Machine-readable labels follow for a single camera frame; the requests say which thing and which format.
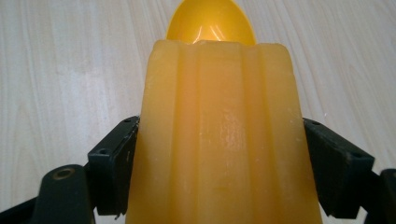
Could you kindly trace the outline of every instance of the orange popsicle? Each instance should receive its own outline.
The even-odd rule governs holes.
[[[155,44],[126,222],[321,223],[283,46]]]

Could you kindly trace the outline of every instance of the yellow rounded tip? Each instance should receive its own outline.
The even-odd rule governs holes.
[[[166,39],[195,43],[218,40],[255,45],[250,23],[232,0],[185,0],[177,8]]]

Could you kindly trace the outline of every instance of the table surface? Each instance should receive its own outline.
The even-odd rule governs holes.
[[[0,0],[0,211],[139,114],[149,54],[179,2]],[[258,42],[289,49],[304,117],[374,155],[377,173],[396,167],[396,2],[236,2]]]

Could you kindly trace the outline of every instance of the white wooden table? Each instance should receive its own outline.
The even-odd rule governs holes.
[[[396,2],[236,0],[287,46],[303,115],[396,167]],[[179,0],[0,0],[0,211],[141,108],[147,61]],[[362,223],[323,218],[324,223]],[[98,217],[98,223],[123,218]]]

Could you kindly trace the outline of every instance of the popsicle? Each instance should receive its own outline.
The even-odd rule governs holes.
[[[151,52],[126,223],[321,223],[286,48],[193,43]]]

